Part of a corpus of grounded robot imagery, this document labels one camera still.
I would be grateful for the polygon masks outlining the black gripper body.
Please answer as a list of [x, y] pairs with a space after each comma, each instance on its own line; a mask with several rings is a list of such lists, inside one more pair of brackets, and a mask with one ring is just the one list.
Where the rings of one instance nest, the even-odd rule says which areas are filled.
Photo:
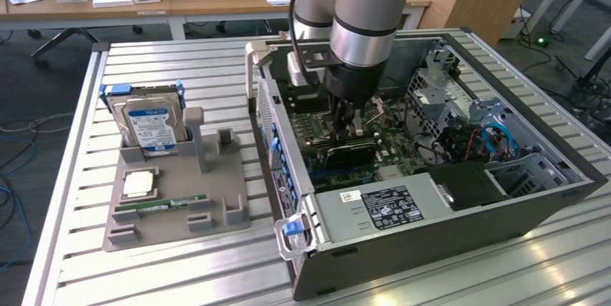
[[382, 64], [369, 67], [340, 64], [325, 69], [324, 84], [334, 98], [362, 105], [377, 91]]

